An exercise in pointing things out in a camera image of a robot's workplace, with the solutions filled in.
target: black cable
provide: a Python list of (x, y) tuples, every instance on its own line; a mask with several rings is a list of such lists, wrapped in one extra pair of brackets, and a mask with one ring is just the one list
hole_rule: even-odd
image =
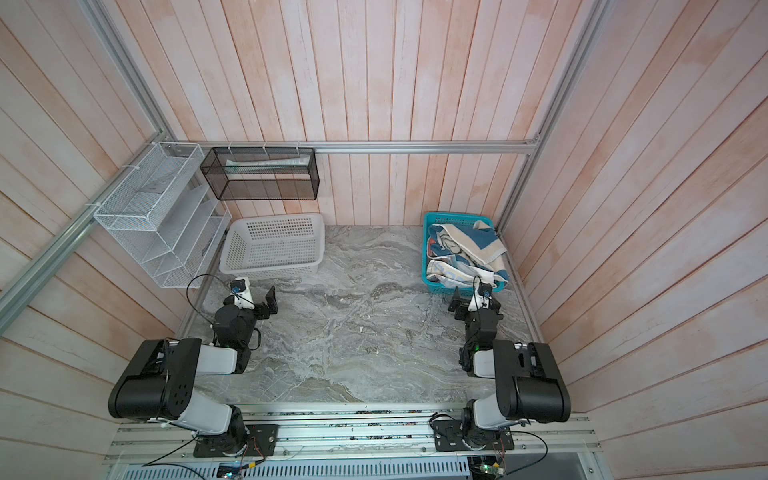
[(533, 435), (533, 436), (534, 436), (534, 437), (536, 437), (537, 439), (541, 440), (541, 443), (543, 443), (543, 444), (544, 444), (544, 454), (541, 456), (541, 458), (539, 458), (539, 459), (538, 459), (538, 460), (536, 460), (535, 462), (531, 462), (531, 463), (529, 463), (529, 464), (527, 464), (527, 465), (523, 465), (522, 467), (516, 468), (516, 469), (512, 470), (511, 472), (506, 472), (502, 478), (507, 478), (508, 476), (512, 475), (512, 474), (513, 474), (513, 473), (515, 473), (515, 472), (520, 472), (520, 471), (521, 471), (522, 469), (524, 469), (524, 468), (528, 468), (528, 467), (532, 467), (533, 465), (536, 465), (536, 464), (537, 464), (537, 463), (539, 463), (541, 460), (544, 460), (545, 458), (547, 458), (547, 454), (549, 453), (549, 445), (547, 445), (547, 442), (545, 442), (545, 441), (544, 441), (544, 439), (543, 439), (542, 437), (540, 437), (540, 436), (536, 435), (535, 433), (524, 432), (524, 431), (522, 431), (522, 430), (515, 430), (515, 431), (514, 431), (514, 432), (512, 432), (512, 433), (524, 433), (524, 434), (526, 434), (526, 435)]
[(198, 279), (198, 278), (200, 278), (201, 276), (212, 276), (213, 278), (215, 278), (215, 279), (219, 280), (221, 283), (223, 283), (223, 284), (224, 284), (224, 286), (227, 286), (227, 284), (226, 284), (226, 283), (225, 283), (225, 282), (224, 282), (224, 281), (223, 281), (221, 278), (219, 278), (218, 276), (215, 276), (215, 275), (211, 275), (210, 273), (201, 273), (200, 275), (198, 275), (198, 276), (194, 277), (192, 280), (190, 280), (190, 282), (187, 284), (187, 303), (189, 303), (189, 304), (190, 304), (190, 306), (192, 307), (192, 310), (194, 310), (195, 312), (197, 312), (197, 315), (200, 315), (200, 316), (202, 316), (202, 317), (203, 317), (203, 319), (204, 319), (206, 322), (208, 322), (208, 323), (210, 323), (211, 325), (213, 325), (213, 324), (214, 324), (214, 322), (213, 322), (213, 321), (211, 321), (211, 319), (209, 319), (207, 316), (203, 315), (203, 314), (202, 314), (202, 312), (201, 312), (201, 311), (199, 311), (197, 308), (195, 308), (195, 305), (194, 305), (194, 304), (192, 304), (192, 300), (190, 300), (190, 286), (192, 285), (192, 282), (193, 282), (193, 281), (197, 280), (197, 279)]
[(154, 466), (158, 466), (158, 465), (168, 465), (170, 467), (185, 468), (185, 469), (189, 470), (190, 472), (194, 473), (195, 475), (197, 475), (198, 477), (202, 478), (203, 480), (208, 480), (207, 478), (203, 477), (202, 474), (200, 474), (197, 470), (193, 470), (192, 468), (187, 467), (186, 465), (179, 464), (179, 463), (153, 463), (152, 465), (142, 465), (142, 467), (154, 467)]
[(259, 330), (259, 329), (257, 329), (256, 327), (254, 327), (254, 328), (253, 328), (253, 331), (259, 334), (259, 342), (257, 343), (257, 345), (256, 345), (256, 348), (255, 348), (255, 349), (248, 349), (248, 350), (250, 350), (251, 352), (255, 352), (255, 351), (257, 351), (257, 350), (259, 349), (259, 347), (261, 346), (261, 330)]
[(479, 275), (475, 275), (475, 278), (472, 279), (472, 296), (475, 298), (475, 306), (477, 307), (477, 310), (480, 310), (480, 304), (478, 303), (478, 290), (475, 288), (475, 280), (480, 280), (482, 283), (482, 278), (480, 278)]
[(433, 431), (433, 432), (435, 432), (435, 433), (437, 433), (437, 434), (440, 434), (440, 435), (442, 435), (442, 436), (444, 436), (444, 437), (447, 437), (448, 435), (446, 435), (444, 432), (440, 432), (440, 431), (439, 431), (438, 429), (436, 429), (436, 428), (435, 428), (435, 426), (432, 424), (432, 422), (434, 422), (435, 420), (437, 420), (437, 419), (441, 419), (441, 418), (443, 418), (443, 417), (445, 417), (445, 418), (447, 418), (447, 419), (451, 419), (451, 420), (453, 420), (454, 422), (456, 422), (456, 419), (454, 419), (453, 417), (451, 417), (451, 416), (450, 416), (450, 415), (448, 415), (447, 413), (434, 413), (434, 414), (432, 414), (432, 416), (431, 416), (431, 417), (429, 417), (429, 421), (427, 421), (427, 423), (429, 424), (429, 428), (430, 428), (430, 429), (432, 429), (432, 431)]
[(528, 420), (528, 417), (525, 415), (525, 409), (523, 409), (523, 398), (520, 395), (520, 387), (518, 387), (518, 377), (512, 376), (512, 382), (515, 384), (515, 401), (520, 406), (520, 418), (525, 417)]
[(190, 443), (195, 442), (196, 440), (197, 440), (197, 435), (192, 437), (192, 439), (189, 442), (184, 443), (182, 446), (171, 450), (170, 452), (166, 453), (165, 455), (163, 455), (161, 457), (156, 458), (155, 460), (152, 460), (150, 462), (147, 462), (147, 463), (143, 464), (142, 467), (154, 467), (154, 466), (158, 466), (158, 465), (168, 465), (168, 466), (173, 466), (173, 467), (181, 467), (181, 468), (185, 468), (185, 469), (189, 470), (190, 472), (194, 473), (195, 475), (197, 475), (198, 477), (202, 478), (203, 480), (207, 480), (205, 477), (203, 477), (196, 470), (193, 470), (192, 468), (189, 468), (186, 465), (179, 465), (179, 464), (176, 464), (176, 463), (158, 463), (163, 458), (165, 458), (165, 457), (167, 457), (169, 455), (173, 455), (174, 453), (176, 453), (179, 450), (183, 449), (184, 447), (186, 447)]
[(232, 292), (232, 294), (233, 294), (234, 296), (236, 296), (237, 298), (239, 298), (240, 300), (245, 300), (246, 302), (250, 303), (251, 305), (253, 305), (253, 308), (256, 308), (256, 304), (255, 304), (255, 303), (253, 303), (253, 302), (251, 302), (250, 300), (248, 300), (248, 299), (247, 299), (247, 298), (245, 298), (244, 296), (238, 295), (238, 294), (236, 294), (235, 292)]

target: towel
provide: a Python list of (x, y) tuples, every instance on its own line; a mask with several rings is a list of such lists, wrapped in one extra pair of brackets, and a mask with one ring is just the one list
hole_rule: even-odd
[(471, 228), (435, 223), (427, 233), (427, 280), (448, 288), (471, 288), (476, 276), (493, 287), (509, 282), (502, 258), (507, 249), (485, 222)]
[(224, 172), (227, 174), (263, 174), (274, 173), (276, 168), (306, 167), (310, 164), (310, 156), (303, 155), (295, 158), (283, 158), (279, 160), (258, 160), (252, 162), (236, 162), (227, 159)]

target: gray marble surface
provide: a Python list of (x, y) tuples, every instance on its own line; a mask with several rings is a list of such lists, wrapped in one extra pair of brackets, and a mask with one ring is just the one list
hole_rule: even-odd
[[(253, 299), (275, 285), (280, 311), (260, 320), (261, 347), (242, 375), (199, 376), (221, 402), (464, 402), (493, 392), (458, 364), (464, 325), (421, 279), (420, 227), (326, 227), (317, 274), (258, 280)], [(229, 281), (231, 277), (219, 273)], [(203, 304), (213, 318), (227, 295), (214, 280)], [(530, 341), (514, 290), (497, 294), (498, 337)], [(190, 336), (210, 342), (197, 318)], [(256, 335), (251, 346), (256, 346)]]

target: pink wooden wall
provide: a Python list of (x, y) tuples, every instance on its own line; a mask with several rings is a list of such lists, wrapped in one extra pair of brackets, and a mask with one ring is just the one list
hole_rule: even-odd
[[(524, 140), (593, 0), (104, 0), (174, 133), (191, 141)], [(418, 225), (498, 219), (515, 154), (320, 155), (317, 201), (235, 217)]]
[(505, 232), (616, 478), (768, 478), (767, 25), (616, 2)]
[[(153, 136), (77, 2), (0, 2), (0, 289)], [(113, 383), (186, 311), (97, 229), (0, 339), (2, 476), (91, 478)]]

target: black mesh basket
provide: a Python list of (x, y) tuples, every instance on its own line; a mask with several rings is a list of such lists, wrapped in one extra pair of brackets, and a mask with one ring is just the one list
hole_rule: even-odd
[(200, 166), (219, 200), (316, 200), (312, 148), (214, 147)]

